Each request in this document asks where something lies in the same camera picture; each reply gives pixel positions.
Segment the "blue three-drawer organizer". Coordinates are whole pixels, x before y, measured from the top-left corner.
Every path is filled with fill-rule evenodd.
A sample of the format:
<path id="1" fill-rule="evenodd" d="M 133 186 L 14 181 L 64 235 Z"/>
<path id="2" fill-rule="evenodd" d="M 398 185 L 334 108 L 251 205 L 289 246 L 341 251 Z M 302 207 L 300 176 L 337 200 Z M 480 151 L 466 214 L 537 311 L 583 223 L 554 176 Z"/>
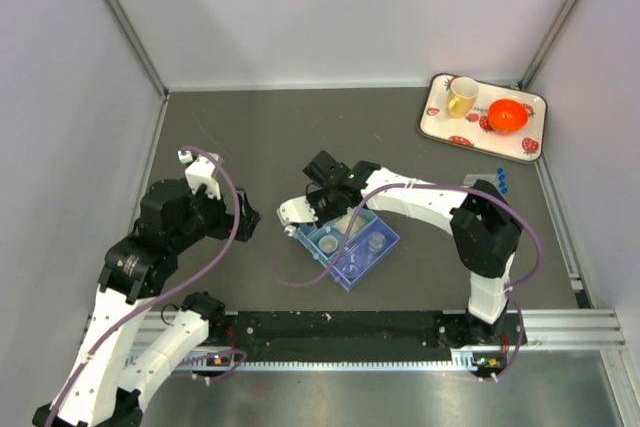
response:
<path id="1" fill-rule="evenodd" d="M 314 224 L 303 224 L 296 231 L 294 238 L 298 240 L 312 255 L 312 258 L 320 263 L 325 269 L 336 257 L 338 248 L 340 247 L 348 224 L 352 218 L 352 213 L 328 222 L 320 228 Z M 369 256 L 367 252 L 368 237 L 373 232 L 381 232 L 386 237 L 386 246 L 383 252 L 378 256 Z M 324 235 L 333 235 L 338 239 L 339 246 L 335 252 L 330 255 L 324 254 L 318 247 L 318 241 Z M 389 227 L 378 215 L 367 209 L 359 212 L 358 217 L 349 234 L 343 255 L 356 254 L 362 259 L 362 271 L 360 276 L 354 282 L 346 281 L 339 272 L 338 262 L 331 269 L 331 277 L 336 283 L 341 285 L 346 291 L 351 291 L 368 273 L 370 273 L 376 265 L 378 265 L 396 246 L 400 236 Z"/>

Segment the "small white plastic cup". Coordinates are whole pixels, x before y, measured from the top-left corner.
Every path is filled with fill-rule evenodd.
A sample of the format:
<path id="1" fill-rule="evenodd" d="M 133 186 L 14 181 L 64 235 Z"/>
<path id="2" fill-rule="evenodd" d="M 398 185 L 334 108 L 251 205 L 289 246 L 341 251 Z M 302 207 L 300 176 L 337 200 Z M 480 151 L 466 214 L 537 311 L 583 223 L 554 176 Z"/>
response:
<path id="1" fill-rule="evenodd" d="M 339 246 L 338 239 L 333 235 L 324 235 L 318 241 L 319 249 L 326 255 L 330 255 L 337 250 Z"/>

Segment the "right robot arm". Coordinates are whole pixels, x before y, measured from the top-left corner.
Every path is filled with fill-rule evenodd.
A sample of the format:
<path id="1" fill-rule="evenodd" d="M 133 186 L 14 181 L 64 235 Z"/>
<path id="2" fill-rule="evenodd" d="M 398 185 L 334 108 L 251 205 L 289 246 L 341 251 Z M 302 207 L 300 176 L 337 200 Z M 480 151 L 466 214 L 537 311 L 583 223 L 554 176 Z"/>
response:
<path id="1" fill-rule="evenodd" d="M 303 169 L 317 186 L 306 195 L 321 226 L 358 205 L 402 215 L 450 234 L 462 265 L 470 272 L 467 331 L 487 343 L 504 327 L 507 307 L 505 287 L 518 247 L 522 225 L 494 200 L 504 202 L 489 182 L 478 180 L 470 193 L 411 179 L 376 163 L 359 161 L 353 167 L 319 152 Z"/>

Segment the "clear glass beaker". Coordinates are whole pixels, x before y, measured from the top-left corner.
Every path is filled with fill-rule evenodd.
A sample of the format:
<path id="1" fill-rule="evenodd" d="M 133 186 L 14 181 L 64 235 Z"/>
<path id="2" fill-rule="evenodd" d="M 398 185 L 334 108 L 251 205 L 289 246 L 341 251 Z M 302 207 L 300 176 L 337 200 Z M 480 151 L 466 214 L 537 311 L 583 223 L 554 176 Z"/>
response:
<path id="1" fill-rule="evenodd" d="M 359 255 L 343 255 L 338 262 L 341 276 L 348 282 L 354 282 L 361 274 L 362 259 Z"/>

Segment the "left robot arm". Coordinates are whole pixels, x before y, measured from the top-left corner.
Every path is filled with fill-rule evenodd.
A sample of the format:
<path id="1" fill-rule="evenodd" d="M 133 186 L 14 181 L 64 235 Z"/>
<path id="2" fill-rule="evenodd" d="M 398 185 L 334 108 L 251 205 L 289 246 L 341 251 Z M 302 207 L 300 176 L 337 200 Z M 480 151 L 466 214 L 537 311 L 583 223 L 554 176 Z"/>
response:
<path id="1" fill-rule="evenodd" d="M 118 320 L 158 298 L 177 270 L 179 255 L 200 240 L 248 241 L 260 215 L 242 189 L 238 214 L 186 180 L 154 183 L 140 203 L 133 230 L 105 255 L 95 306 L 75 363 L 84 369 L 68 393 L 39 407 L 36 426 L 137 426 L 151 399 L 189 352 L 226 335 L 225 305 L 206 292 L 189 294 L 172 324 L 128 364 L 144 317 L 127 321 L 92 353 L 92 345 Z"/>

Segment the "clear test tube rack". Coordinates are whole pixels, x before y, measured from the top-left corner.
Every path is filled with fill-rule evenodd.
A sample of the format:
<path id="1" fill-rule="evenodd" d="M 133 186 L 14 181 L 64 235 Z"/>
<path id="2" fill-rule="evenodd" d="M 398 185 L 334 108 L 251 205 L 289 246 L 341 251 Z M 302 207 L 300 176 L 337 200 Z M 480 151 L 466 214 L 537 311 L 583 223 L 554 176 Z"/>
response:
<path id="1" fill-rule="evenodd" d="M 463 185 L 466 187 L 473 187 L 477 181 L 489 182 L 498 190 L 502 188 L 501 175 L 498 173 L 467 174 L 463 179 Z"/>

